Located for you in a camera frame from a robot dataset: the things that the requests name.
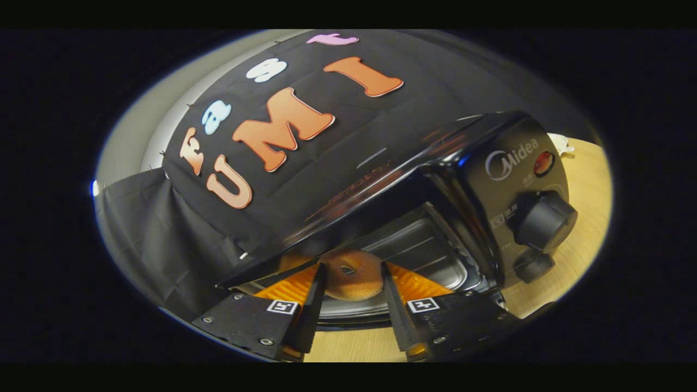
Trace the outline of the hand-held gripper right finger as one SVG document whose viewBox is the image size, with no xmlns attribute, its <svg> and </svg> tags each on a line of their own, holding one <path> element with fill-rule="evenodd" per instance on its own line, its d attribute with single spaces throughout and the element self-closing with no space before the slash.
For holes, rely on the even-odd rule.
<svg viewBox="0 0 697 392">
<path fill-rule="evenodd" d="M 409 362 L 454 362 L 495 349 L 556 301 L 544 277 L 501 289 L 472 262 L 465 285 L 451 290 L 401 266 L 382 265 L 386 300 L 399 349 Z"/>
</svg>

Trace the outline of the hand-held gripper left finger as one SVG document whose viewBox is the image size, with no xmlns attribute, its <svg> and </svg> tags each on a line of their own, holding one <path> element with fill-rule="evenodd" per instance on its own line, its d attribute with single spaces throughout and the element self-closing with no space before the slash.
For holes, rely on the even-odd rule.
<svg viewBox="0 0 697 392">
<path fill-rule="evenodd" d="M 311 350 L 326 274 L 326 266 L 318 263 L 256 295 L 234 293 L 192 324 L 247 354 L 301 362 Z"/>
</svg>

